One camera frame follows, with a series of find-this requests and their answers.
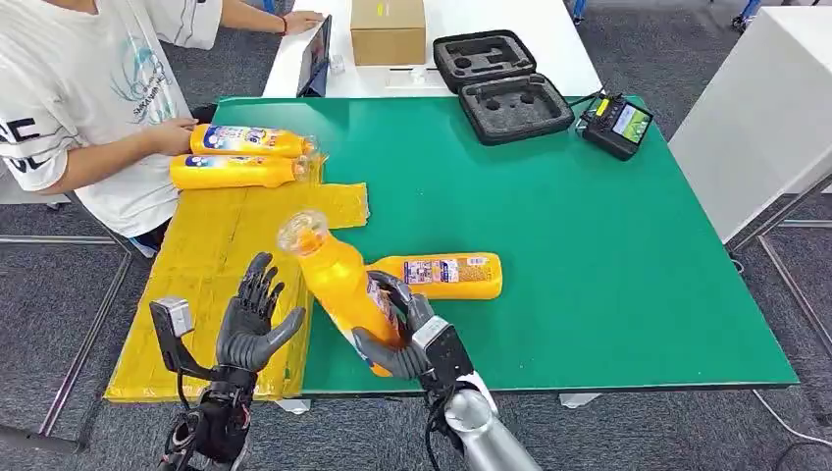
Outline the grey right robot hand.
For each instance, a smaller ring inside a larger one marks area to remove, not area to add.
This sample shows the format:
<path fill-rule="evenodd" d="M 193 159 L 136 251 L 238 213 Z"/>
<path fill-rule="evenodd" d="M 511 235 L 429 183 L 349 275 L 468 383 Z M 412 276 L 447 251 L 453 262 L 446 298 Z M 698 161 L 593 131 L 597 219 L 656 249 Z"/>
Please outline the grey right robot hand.
<path fill-rule="evenodd" d="M 368 276 L 388 293 L 391 303 L 406 316 L 407 329 L 403 338 L 407 344 L 393 348 L 379 341 L 363 327 L 356 327 L 352 329 L 356 346 L 373 366 L 381 367 L 392 377 L 416 379 L 431 368 L 431 363 L 425 348 L 415 343 L 412 337 L 434 317 L 434 310 L 424 295 L 414 293 L 405 282 L 394 275 L 371 270 Z"/>

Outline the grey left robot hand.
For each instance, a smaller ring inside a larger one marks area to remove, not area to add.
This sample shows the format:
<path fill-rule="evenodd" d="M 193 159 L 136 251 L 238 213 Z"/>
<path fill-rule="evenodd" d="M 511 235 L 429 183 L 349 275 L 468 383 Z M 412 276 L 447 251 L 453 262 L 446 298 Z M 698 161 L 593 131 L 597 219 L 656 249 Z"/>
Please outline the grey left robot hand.
<path fill-rule="evenodd" d="M 279 273 L 272 260 L 268 252 L 257 253 L 229 301 L 216 341 L 216 359 L 221 365 L 261 371 L 306 319 L 306 309 L 295 307 L 278 326 L 272 325 L 285 288 L 282 282 L 272 284 Z"/>

